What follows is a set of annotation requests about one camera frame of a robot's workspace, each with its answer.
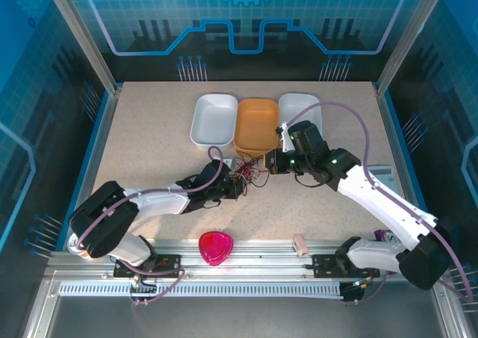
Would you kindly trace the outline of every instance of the small pink object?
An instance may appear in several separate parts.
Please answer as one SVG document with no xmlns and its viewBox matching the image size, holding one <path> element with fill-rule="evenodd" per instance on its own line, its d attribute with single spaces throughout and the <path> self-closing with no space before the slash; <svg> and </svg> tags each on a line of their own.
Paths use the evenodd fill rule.
<svg viewBox="0 0 478 338">
<path fill-rule="evenodd" d="M 220 231 L 209 231 L 199 238 L 199 252 L 209 266 L 218 266 L 231 254 L 234 240 Z"/>
</svg>

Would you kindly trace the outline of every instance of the white plastic container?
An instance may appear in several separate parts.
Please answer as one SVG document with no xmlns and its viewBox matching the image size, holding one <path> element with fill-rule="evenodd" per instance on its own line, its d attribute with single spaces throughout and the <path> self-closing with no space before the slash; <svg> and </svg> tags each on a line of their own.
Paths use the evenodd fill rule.
<svg viewBox="0 0 478 338">
<path fill-rule="evenodd" d="M 297 114 L 302 112 L 304 109 L 309 107 L 312 104 L 319 103 L 317 97 L 311 94 L 302 94 L 302 93 L 286 93 L 281 98 L 279 98 L 279 122 L 289 122 Z M 310 109 L 307 113 L 303 114 L 295 122 L 301 122 L 302 120 L 308 120 L 311 123 L 314 123 L 319 129 L 320 135 L 323 136 L 322 132 L 322 110 L 320 107 L 315 107 Z"/>
<path fill-rule="evenodd" d="M 229 94 L 206 94 L 196 102 L 190 138 L 198 149 L 215 145 L 232 147 L 238 116 L 238 100 Z"/>
</svg>

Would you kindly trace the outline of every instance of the speckled table surface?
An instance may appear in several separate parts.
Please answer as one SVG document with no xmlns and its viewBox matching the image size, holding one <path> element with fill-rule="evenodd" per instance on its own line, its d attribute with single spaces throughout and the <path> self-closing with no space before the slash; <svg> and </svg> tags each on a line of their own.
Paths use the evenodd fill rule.
<svg viewBox="0 0 478 338">
<path fill-rule="evenodd" d="M 207 154 L 190 141 L 196 100 L 206 93 L 228 93 L 276 101 L 284 93 L 310 93 L 321 101 L 341 101 L 363 116 L 370 130 L 369 164 L 394 165 L 376 98 L 368 82 L 127 82 L 96 177 L 95 189 L 109 180 L 122 187 L 165 187 L 199 172 Z M 357 157 L 364 133 L 356 118 L 339 107 L 323 107 L 323 135 L 331 148 Z M 304 177 L 305 184 L 313 184 Z M 155 216 L 133 223 L 130 231 L 151 239 L 198 239 L 219 230 L 236 240 L 342 240 L 373 237 L 384 225 L 354 201 L 328 187 L 308 189 L 292 175 L 271 176 L 263 188 L 251 187 L 238 201 L 185 215 Z"/>
</svg>

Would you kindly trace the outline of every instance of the enclosure wall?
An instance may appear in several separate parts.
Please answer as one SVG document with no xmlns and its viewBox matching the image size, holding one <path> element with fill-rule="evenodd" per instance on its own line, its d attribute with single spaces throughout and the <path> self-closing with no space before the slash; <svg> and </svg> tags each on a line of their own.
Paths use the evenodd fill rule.
<svg viewBox="0 0 478 338">
<path fill-rule="evenodd" d="M 439 0 L 389 87 L 422 206 L 461 227 L 478 262 L 478 3 Z"/>
<path fill-rule="evenodd" d="M 0 337 L 20 337 L 104 88 L 52 0 L 0 0 L 0 29 Z"/>
<path fill-rule="evenodd" d="M 117 81 L 375 81 L 419 0 L 73 0 Z"/>
</svg>

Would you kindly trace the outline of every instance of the robotic arm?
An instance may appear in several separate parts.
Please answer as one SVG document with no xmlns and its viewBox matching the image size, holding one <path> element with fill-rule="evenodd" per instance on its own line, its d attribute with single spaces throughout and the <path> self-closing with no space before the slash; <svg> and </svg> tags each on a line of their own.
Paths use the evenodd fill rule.
<svg viewBox="0 0 478 338">
<path fill-rule="evenodd" d="M 283 125 L 278 128 L 278 134 L 282 135 L 283 146 L 287 148 L 276 149 L 265 155 L 264 163 L 271 172 L 311 174 L 319 184 L 348 196 L 371 212 L 400 240 L 375 242 L 360 237 L 348 239 L 335 254 L 342 270 L 347 272 L 356 267 L 400 272 L 415 286 L 429 290 L 452 263 L 450 255 L 429 230 L 370 184 L 357 157 L 342 148 L 330 150 L 317 127 L 309 121 L 298 122 L 289 129 Z M 202 186 L 214 177 L 219 163 L 218 160 L 212 160 L 199 175 L 177 181 L 170 189 Z M 188 213 L 204 207 L 208 201 L 220 204 L 224 198 L 237 199 L 243 192 L 243 184 L 233 174 L 224 164 L 212 185 L 195 193 L 155 193 L 133 198 L 96 226 L 84 239 L 83 250 L 77 251 L 78 237 L 92 222 L 106 208 L 134 193 L 134 190 L 125 190 L 114 181 L 107 182 L 72 214 L 70 225 L 74 234 L 69 238 L 70 251 L 77 254 L 86 252 L 92 258 L 109 254 L 143 271 L 149 271 L 155 265 L 156 253 L 144 238 L 127 232 L 131 223 L 135 219 L 165 213 Z M 422 220 L 456 248 L 454 225 L 445 220 L 438 223 L 433 215 L 416 208 L 385 185 L 381 188 L 420 215 Z"/>
</svg>

